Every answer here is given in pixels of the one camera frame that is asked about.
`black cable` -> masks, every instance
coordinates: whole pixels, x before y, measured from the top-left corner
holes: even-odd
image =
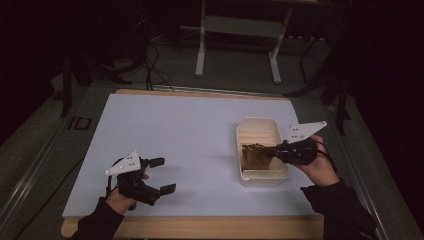
[[[328,155],[328,154],[327,154],[326,152],[324,152],[324,151],[321,151],[321,150],[318,150],[318,149],[317,149],[317,152],[318,152],[319,154],[323,155],[324,157],[326,157],[326,158],[330,161],[331,166],[332,166],[332,167],[333,167],[333,169],[334,169],[334,172],[335,172],[335,173],[337,173],[336,164],[334,163],[333,158],[331,158],[331,157],[330,157],[330,155]]]
[[[142,63],[143,61],[140,58],[136,58],[130,65],[112,69],[110,72],[118,75],[128,73],[130,71],[136,70],[137,68],[141,68]]]
[[[57,191],[59,191],[60,187],[63,185],[63,183],[68,179],[69,175],[84,161],[84,158],[79,160],[72,168],[69,170],[69,172],[65,175],[65,177],[62,179],[62,181],[59,183],[59,185],[56,187],[56,189],[53,191],[53,193],[50,195],[50,197],[47,199],[47,201],[41,206],[41,208],[37,211],[37,213],[32,216],[32,218],[25,224],[23,228],[19,231],[19,233],[16,235],[14,240],[19,239],[19,237],[22,235],[22,233],[25,232],[25,230],[34,222],[34,220],[38,217],[38,215],[44,210],[44,208],[50,203],[50,201],[53,199],[53,197],[56,195]]]
[[[315,140],[315,142],[316,142],[316,143],[321,144],[321,146],[323,146],[323,147],[324,147],[325,152],[326,152],[328,155],[330,155],[330,151],[328,151],[328,148],[327,148],[327,146],[325,146],[325,144],[324,144],[324,143],[322,143],[322,142],[320,142],[320,141],[316,141],[316,140]]]
[[[299,89],[299,90],[296,90],[296,91],[294,91],[294,92],[290,92],[290,93],[283,93],[283,95],[284,95],[285,97],[293,97],[293,98],[295,98],[295,97],[300,97],[300,96],[302,96],[303,94],[306,94],[306,93],[308,93],[308,92],[310,92],[310,91],[312,91],[312,90],[314,90],[314,89],[316,89],[316,88],[319,88],[319,87],[322,87],[322,86],[324,86],[324,85],[329,84],[329,83],[330,83],[331,81],[333,81],[336,77],[337,77],[337,76],[330,76],[330,77],[325,78],[325,79],[322,79],[322,80],[320,80],[320,81],[313,81],[313,83],[311,83],[311,84],[307,85],[306,87],[303,87],[303,88],[301,88],[301,89]]]
[[[146,58],[146,68],[147,68],[147,77],[146,77],[146,90],[153,90],[153,84],[151,79],[151,73],[153,70],[154,65],[156,64],[157,60],[159,59],[159,50],[153,46],[152,44],[149,44],[149,47],[153,48],[156,51],[156,57],[155,60],[152,62],[152,67],[149,67],[149,60]]]
[[[166,85],[168,85],[168,87],[173,91],[173,92],[175,92],[174,91],[174,88],[171,86],[171,84],[169,84],[169,81],[170,81],[170,79],[171,79],[171,76],[169,76],[169,74],[167,74],[167,73],[165,73],[165,72],[162,72],[162,71],[160,71],[159,69],[157,69],[153,64],[152,64],[152,70],[155,70],[155,72],[156,72],[156,74],[162,79],[162,82],[158,82],[158,83],[155,83],[155,84],[153,84],[153,85],[162,85],[162,84],[166,84]],[[166,76],[167,76],[167,78],[168,79],[165,79],[161,74],[165,74]]]

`table surface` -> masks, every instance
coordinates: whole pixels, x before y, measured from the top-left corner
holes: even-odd
[[[158,184],[170,184],[175,180],[177,191],[160,198],[154,207],[139,205],[135,211],[129,212],[116,233],[117,237],[322,237],[322,217],[312,211],[299,190],[301,186],[311,185],[311,182],[297,168],[291,168],[290,177],[277,187],[244,187],[237,176],[235,123],[241,121],[243,114],[256,114],[245,117],[271,117],[282,125],[279,128],[283,136],[289,124],[297,123],[290,101],[251,96],[137,90],[120,90],[117,93],[119,94],[111,95],[106,104],[65,208],[65,222],[62,227],[64,236],[72,235],[77,229],[78,218],[90,214],[97,197],[104,194],[96,190],[104,189],[98,187],[106,184],[104,174],[100,177],[93,176],[97,171],[104,172],[116,160],[105,160],[106,156],[119,154],[113,153],[114,151],[132,151],[133,149],[127,148],[135,148],[141,144],[144,146],[141,151],[142,158],[159,157],[154,155],[162,152],[162,156],[167,159],[165,166],[148,170],[150,175],[154,175],[151,179],[157,177],[160,180],[147,184],[156,184],[153,187],[158,188]],[[127,105],[124,103],[128,100],[133,103],[128,104],[128,107],[133,109],[132,113],[131,109],[122,107]],[[122,124],[113,127],[114,121],[123,123],[125,127]],[[142,122],[151,126],[151,130],[139,128],[144,134],[144,137],[140,138],[140,131],[131,129],[143,126]],[[151,136],[148,142],[143,140],[145,136]],[[127,144],[120,144],[119,139],[124,137],[128,137],[125,140],[128,141]],[[157,142],[163,139],[168,141],[163,144]],[[189,159],[191,155],[200,160],[194,162]]]

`person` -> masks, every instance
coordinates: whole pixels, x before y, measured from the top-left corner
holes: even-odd
[[[317,149],[326,153],[322,137],[312,136]],[[312,209],[324,215],[325,240],[377,239],[377,224],[361,205],[356,191],[339,178],[328,155],[318,153],[309,165],[295,165],[314,183],[301,190],[311,203]],[[78,222],[78,230],[72,240],[112,239],[122,220],[123,214],[136,201],[112,191],[107,199],[101,197],[94,212]]]

